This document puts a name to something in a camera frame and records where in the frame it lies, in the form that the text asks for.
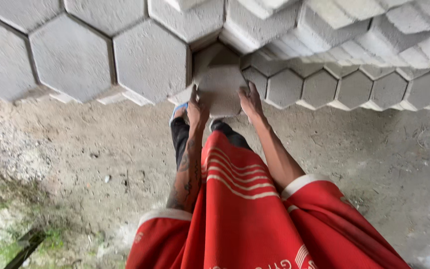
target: person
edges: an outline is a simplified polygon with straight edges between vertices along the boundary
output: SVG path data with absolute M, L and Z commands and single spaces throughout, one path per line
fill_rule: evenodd
M 409 269 L 328 177 L 305 174 L 255 85 L 239 96 L 266 165 L 220 120 L 202 148 L 209 113 L 194 87 L 170 122 L 177 173 L 166 208 L 140 218 L 126 268 Z

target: red shirt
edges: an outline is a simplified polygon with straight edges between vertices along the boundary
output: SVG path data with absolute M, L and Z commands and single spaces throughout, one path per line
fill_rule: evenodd
M 202 151 L 193 214 L 140 219 L 127 269 L 409 269 L 328 177 L 279 195 L 261 158 L 213 132 Z

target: dirt ground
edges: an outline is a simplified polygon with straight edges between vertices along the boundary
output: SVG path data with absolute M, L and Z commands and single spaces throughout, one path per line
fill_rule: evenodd
M 175 176 L 172 109 L 168 102 L 0 102 L 0 173 L 40 180 L 87 230 L 105 234 L 95 257 L 81 236 L 70 259 L 110 268 L 108 261 L 126 258 L 141 214 L 165 204 Z M 430 111 L 264 109 L 302 168 L 330 175 L 409 264 L 430 269 Z M 262 155 L 246 117 L 228 123 Z

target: black pants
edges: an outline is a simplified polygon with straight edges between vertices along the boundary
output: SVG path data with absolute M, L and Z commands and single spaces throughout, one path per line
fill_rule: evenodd
M 175 148 L 175 159 L 178 170 L 180 161 L 182 160 L 183 152 L 185 151 L 185 145 L 187 144 L 190 126 L 185 123 L 182 117 L 178 117 L 172 121 L 170 124 L 170 129 L 172 130 L 172 141 L 173 147 Z M 248 146 L 245 138 L 241 134 L 233 131 L 230 125 L 224 122 L 216 122 L 213 124 L 212 129 L 213 131 L 223 132 L 228 138 L 230 144 L 252 150 L 250 146 Z

